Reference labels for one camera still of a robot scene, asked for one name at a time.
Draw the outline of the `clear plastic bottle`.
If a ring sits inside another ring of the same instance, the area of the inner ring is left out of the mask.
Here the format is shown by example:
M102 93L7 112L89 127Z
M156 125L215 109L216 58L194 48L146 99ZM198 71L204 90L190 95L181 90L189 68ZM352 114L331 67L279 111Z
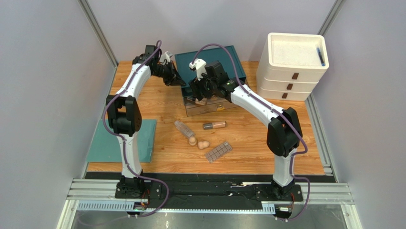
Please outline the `clear plastic bottle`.
M176 120L174 122L175 127L186 137L190 138L192 136L195 136L194 131L192 131L186 124L183 122Z

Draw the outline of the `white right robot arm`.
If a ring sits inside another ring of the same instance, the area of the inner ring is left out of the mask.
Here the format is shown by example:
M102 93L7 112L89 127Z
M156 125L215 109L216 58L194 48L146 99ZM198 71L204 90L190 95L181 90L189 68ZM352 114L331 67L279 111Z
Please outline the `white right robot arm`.
M302 138L297 112L271 104L254 93L238 77L229 78L219 61L206 63L197 59L189 64L196 77L189 81L197 100L216 96L245 109L267 127L266 144L274 153L273 185L276 192L286 195L294 185L291 175L292 155Z

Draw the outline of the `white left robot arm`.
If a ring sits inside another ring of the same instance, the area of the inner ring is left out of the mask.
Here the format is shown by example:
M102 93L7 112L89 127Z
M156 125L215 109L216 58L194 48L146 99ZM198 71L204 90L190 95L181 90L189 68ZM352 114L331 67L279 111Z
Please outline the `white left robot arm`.
M142 125L142 115L137 103L142 88L151 76L161 77L166 86L183 86L172 53L151 56L142 54L132 62L132 70L116 95L106 99L105 127L119 140L122 156L122 176L117 185L119 193L141 195L145 191L145 177L139 160L137 138Z

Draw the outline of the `liquid foundation bottle dark cap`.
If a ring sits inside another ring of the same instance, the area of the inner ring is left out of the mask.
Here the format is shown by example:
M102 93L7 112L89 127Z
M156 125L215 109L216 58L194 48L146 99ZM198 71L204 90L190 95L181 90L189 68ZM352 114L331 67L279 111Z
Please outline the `liquid foundation bottle dark cap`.
M203 124L203 129L204 130L225 128L225 127L227 127L227 122L226 121L210 122L210 123L204 123Z

